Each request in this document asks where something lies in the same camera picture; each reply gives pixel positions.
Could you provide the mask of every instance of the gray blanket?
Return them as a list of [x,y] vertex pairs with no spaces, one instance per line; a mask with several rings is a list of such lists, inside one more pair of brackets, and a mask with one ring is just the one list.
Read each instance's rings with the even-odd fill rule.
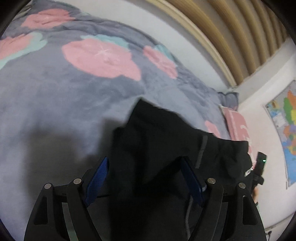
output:
[[229,138],[219,110],[227,98],[141,31],[47,0],[9,25],[0,41],[0,218],[17,241],[42,186],[67,184],[105,155],[139,97]]

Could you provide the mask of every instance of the world map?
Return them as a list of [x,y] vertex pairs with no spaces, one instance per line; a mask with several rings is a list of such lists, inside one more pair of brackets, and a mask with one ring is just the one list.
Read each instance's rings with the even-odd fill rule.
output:
[[279,134],[286,161],[288,186],[296,182],[296,81],[266,105]]

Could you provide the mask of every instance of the pink flower pattern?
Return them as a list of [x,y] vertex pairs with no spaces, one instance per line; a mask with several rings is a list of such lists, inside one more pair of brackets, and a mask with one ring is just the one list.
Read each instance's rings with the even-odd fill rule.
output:
[[216,125],[209,122],[208,120],[205,121],[205,126],[207,127],[207,130],[209,133],[213,133],[216,137],[221,138],[220,132]]
[[0,60],[25,49],[32,39],[31,35],[21,34],[15,38],[7,37],[0,41]]
[[175,79],[178,76],[175,63],[167,56],[158,50],[152,49],[151,46],[145,46],[143,54],[146,56],[157,68],[165,72],[169,77]]
[[68,11],[53,8],[29,15],[21,26],[30,29],[53,28],[74,19],[74,17],[69,16]]
[[77,69],[98,77],[115,78],[124,75],[141,79],[141,71],[132,61],[128,49],[114,43],[87,38],[62,47],[64,57]]

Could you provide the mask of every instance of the wooden headboard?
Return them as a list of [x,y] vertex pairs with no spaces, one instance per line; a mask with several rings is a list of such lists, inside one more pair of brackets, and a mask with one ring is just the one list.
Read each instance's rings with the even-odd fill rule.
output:
[[231,86],[241,84],[288,38],[261,0],[146,0],[166,12],[209,52]]

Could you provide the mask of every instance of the bolt head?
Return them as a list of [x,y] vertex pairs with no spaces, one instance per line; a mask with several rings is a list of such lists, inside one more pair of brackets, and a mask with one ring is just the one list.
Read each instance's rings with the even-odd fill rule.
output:
[[47,184],[44,185],[44,188],[45,188],[45,189],[50,189],[51,186],[52,186],[52,185],[51,185],[50,183],[47,183]]
[[246,185],[244,183],[239,183],[239,187],[244,189],[244,188],[246,188]]
[[207,179],[207,181],[208,181],[208,183],[210,183],[210,184],[215,184],[216,183],[216,180],[214,179],[214,178],[208,178]]
[[81,179],[80,178],[76,178],[76,179],[74,179],[74,184],[79,184],[79,183],[81,183]]

